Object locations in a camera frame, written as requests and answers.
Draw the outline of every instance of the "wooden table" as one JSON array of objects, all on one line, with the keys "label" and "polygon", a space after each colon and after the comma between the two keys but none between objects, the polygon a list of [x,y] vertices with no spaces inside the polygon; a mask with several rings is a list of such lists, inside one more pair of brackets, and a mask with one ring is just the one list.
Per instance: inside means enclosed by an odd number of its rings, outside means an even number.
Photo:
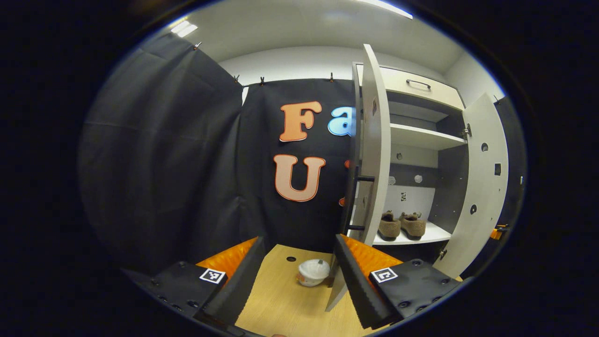
[{"label": "wooden table", "polygon": [[[289,262],[288,256],[296,260]],[[300,263],[313,258],[329,262],[331,256],[276,245],[264,258],[235,325],[268,337],[277,333],[288,337],[359,337],[372,333],[374,330],[360,325],[349,292],[333,310],[325,312],[332,288],[324,283],[305,287],[295,279]]]}]

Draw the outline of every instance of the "black curtain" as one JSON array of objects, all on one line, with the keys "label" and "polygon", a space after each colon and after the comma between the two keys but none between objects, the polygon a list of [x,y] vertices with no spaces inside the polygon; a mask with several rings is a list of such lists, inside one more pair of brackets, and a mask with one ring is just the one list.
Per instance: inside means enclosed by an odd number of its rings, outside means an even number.
[{"label": "black curtain", "polygon": [[123,267],[153,275],[251,238],[235,183],[242,89],[170,33],[112,72],[85,121],[78,174],[89,221]]},{"label": "black curtain", "polygon": [[[281,142],[285,114],[281,106],[317,101],[322,106],[314,113],[314,124],[304,140]],[[238,186],[243,198],[241,232],[247,236],[264,235],[267,247],[274,244],[332,252],[334,235],[341,226],[347,184],[345,160],[349,159],[349,136],[329,132],[328,124],[338,107],[354,107],[353,81],[324,79],[284,80],[249,86],[243,104],[237,147]],[[318,191],[313,199],[297,202],[283,198],[275,189],[278,154],[293,155],[291,185],[302,190],[306,184],[305,157],[326,161],[321,168]]]}]

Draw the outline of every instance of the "open cabinet door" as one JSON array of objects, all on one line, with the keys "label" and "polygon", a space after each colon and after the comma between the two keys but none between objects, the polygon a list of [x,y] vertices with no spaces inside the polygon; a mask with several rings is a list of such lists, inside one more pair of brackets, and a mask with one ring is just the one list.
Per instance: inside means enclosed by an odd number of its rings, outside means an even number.
[{"label": "open cabinet door", "polygon": [[[383,76],[369,44],[364,44],[364,73],[362,76],[361,105],[364,110],[364,127],[361,128],[361,135],[364,140],[361,144],[362,164],[359,171],[360,176],[373,177],[374,182],[358,181],[358,198],[355,200],[352,224],[364,226],[364,232],[359,240],[371,246],[379,227],[380,217],[384,212],[383,207],[387,195],[391,160],[391,130],[389,128],[389,103]],[[335,280],[326,311],[330,311],[347,291],[341,269],[336,268],[334,273]]]},{"label": "open cabinet door", "polygon": [[459,276],[487,243],[507,189],[506,135],[491,99],[483,94],[462,115],[471,129],[466,195],[446,252],[433,264],[451,278]]}]

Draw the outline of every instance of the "door hinge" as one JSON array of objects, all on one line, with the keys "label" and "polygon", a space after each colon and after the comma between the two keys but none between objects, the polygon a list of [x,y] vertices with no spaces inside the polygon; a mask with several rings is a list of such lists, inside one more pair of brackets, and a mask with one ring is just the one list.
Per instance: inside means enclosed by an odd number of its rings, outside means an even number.
[{"label": "door hinge", "polygon": [[462,135],[464,140],[468,140],[468,136],[472,137],[472,129],[470,128],[470,123],[466,124],[466,128],[460,132],[460,135]]}]

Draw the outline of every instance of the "ceiling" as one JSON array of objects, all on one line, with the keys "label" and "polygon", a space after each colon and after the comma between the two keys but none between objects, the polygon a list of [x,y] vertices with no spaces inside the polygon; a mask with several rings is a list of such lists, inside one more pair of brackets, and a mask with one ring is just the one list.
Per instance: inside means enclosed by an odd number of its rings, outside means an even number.
[{"label": "ceiling", "polygon": [[222,0],[187,15],[185,36],[217,62],[299,46],[361,49],[406,59],[444,74],[464,49],[414,18],[357,0]]}]

